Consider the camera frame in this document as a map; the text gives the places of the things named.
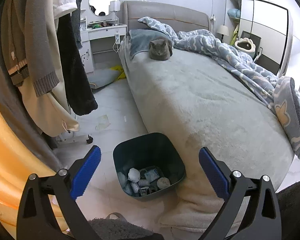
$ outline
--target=blue gripper pad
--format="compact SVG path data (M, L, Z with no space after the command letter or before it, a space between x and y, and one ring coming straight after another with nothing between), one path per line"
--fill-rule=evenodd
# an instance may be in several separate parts
M95 146L89 156L85 157L85 159L86 161L72 179L70 196L73 200L76 200L77 197L83 195L95 170L97 169L101 161L100 148Z
M199 151L199 163L219 198L229 198L229 181L207 148Z

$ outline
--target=chair backrest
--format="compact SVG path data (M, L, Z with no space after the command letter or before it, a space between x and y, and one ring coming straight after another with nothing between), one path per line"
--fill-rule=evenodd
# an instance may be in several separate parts
M248 39L251 39L253 41L253 43L256 46L256 52L255 52L255 54L252 58L255 59L256 56L258 55L258 52L259 52L259 49L260 49L261 37L256 36L252 33L248 33L246 31L242 31L241 38L248 38Z

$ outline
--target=plug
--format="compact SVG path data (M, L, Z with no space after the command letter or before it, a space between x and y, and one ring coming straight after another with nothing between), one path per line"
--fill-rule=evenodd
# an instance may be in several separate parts
M115 37L115 44L120 44L120 35L119 35L119 33L116 33L115 35L114 35L114 37Z

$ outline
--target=caster wheel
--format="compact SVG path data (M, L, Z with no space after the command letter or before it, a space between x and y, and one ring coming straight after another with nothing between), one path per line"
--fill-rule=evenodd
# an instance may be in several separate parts
M88 138L89 138L89 139L86 140L86 141L87 141L87 144L92 143L92 142L93 142L93 138L92 138L90 135L88 135Z

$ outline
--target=blue patterned blanket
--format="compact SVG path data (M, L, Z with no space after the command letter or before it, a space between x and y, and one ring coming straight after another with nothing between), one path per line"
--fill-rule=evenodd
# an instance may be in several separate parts
M150 17L143 17L138 21L168 35L174 41L174 48L209 56L232 75L238 76L276 114L294 153L300 159L300 92L294 88L293 78L278 78L255 64L247 53L222 43L208 30L179 32L177 35L169 25Z

